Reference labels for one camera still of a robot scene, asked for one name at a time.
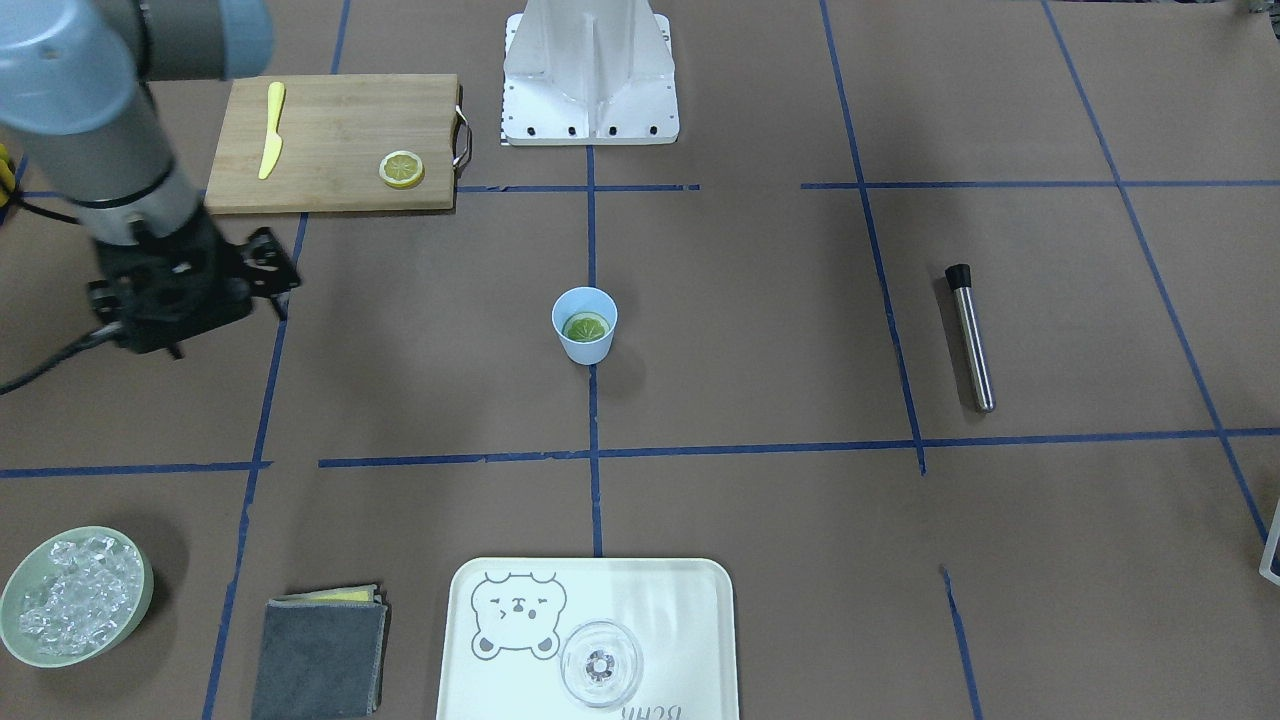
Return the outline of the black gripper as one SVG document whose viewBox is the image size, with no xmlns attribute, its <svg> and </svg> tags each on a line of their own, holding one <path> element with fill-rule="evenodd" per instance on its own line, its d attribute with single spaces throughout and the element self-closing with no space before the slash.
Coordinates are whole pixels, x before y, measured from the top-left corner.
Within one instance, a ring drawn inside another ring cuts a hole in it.
<svg viewBox="0 0 1280 720">
<path fill-rule="evenodd" d="M 133 354 L 168 351 L 246 318 L 256 299 L 285 320 L 285 296 L 302 283 L 273 229 L 259 227 L 232 243 L 206 211 L 197 211 L 175 233 L 157 237 L 143 222 L 131 225 L 133 245 L 93 240 L 101 277 L 87 287 L 101 328 L 96 342 Z"/>
</svg>

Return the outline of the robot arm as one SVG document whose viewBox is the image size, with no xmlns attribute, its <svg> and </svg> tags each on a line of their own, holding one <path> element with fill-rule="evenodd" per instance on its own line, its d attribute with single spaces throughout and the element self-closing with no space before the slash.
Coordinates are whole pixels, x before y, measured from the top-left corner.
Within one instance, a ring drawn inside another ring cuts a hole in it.
<svg viewBox="0 0 1280 720">
<path fill-rule="evenodd" d="M 260 76 L 274 50 L 264 1 L 5 1 L 3 128 L 90 237 L 100 278 L 88 297 L 106 341 L 164 350 L 278 306 L 300 286 L 273 232 L 221 234 L 180 169 L 152 81 Z"/>
</svg>

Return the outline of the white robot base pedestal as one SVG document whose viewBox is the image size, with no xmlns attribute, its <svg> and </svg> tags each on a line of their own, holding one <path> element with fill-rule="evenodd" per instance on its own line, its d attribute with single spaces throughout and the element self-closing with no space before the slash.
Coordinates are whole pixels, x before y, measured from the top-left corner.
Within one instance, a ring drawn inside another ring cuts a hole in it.
<svg viewBox="0 0 1280 720">
<path fill-rule="evenodd" d="M 503 74 L 504 145 L 678 140 L 671 23 L 649 1 L 529 1 L 506 20 Z"/>
</svg>

